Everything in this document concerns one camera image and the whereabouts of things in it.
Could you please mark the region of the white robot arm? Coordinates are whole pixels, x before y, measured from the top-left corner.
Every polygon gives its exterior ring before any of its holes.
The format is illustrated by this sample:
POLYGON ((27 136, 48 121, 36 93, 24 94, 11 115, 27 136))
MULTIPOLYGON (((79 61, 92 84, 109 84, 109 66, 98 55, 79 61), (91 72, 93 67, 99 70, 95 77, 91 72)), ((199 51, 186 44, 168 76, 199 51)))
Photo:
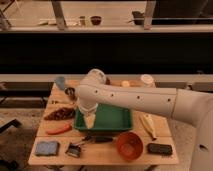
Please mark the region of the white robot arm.
POLYGON ((190 171, 213 171, 213 93, 106 85, 106 75, 92 69, 77 85, 76 96, 82 113, 91 113, 102 103, 172 118, 195 127, 190 171))

